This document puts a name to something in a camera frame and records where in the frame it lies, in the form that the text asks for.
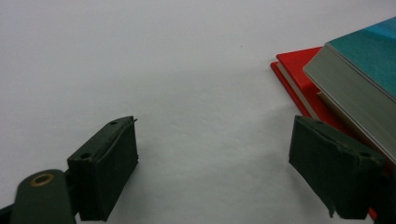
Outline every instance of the red cover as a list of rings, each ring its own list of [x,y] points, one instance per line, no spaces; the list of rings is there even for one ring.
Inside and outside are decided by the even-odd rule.
[[[302,100],[298,97],[296,92],[294,92],[289,82],[283,77],[283,74],[276,66],[277,63],[281,63],[285,70],[289,73],[292,81],[295,83],[306,101],[312,107],[315,114],[318,116],[316,119],[320,119],[332,125],[343,133],[347,133],[353,137],[356,137],[356,135],[345,125],[345,123],[335,116],[330,108],[320,100],[318,97],[320,89],[318,89],[318,87],[303,71],[303,67],[318,53],[319,50],[320,48],[313,48],[278,54],[276,55],[276,58],[279,60],[279,62],[271,63],[271,68],[274,70],[276,76],[304,116],[310,118],[315,117],[309,113]]]

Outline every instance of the red book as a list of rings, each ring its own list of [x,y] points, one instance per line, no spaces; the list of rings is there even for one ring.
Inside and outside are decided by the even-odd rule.
[[[303,67],[319,50],[320,48],[313,48],[278,54],[276,58],[279,62],[271,63],[271,68],[304,116],[320,119],[355,137],[345,123],[320,100],[320,89],[303,71]]]

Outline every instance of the teal book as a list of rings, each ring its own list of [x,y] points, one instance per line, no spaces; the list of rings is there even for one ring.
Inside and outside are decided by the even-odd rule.
[[[329,41],[304,71],[396,164],[396,18]]]

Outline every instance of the white surface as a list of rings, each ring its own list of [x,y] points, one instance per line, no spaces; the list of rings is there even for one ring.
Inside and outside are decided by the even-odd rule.
[[[329,218],[289,165],[296,106],[269,68],[390,18],[391,0],[0,1],[0,206],[105,123],[140,163],[108,223]]]

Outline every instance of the stack of books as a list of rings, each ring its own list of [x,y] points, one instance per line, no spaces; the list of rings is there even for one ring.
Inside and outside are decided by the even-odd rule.
[[[304,116],[360,140],[396,167],[396,18],[276,58],[271,68]]]

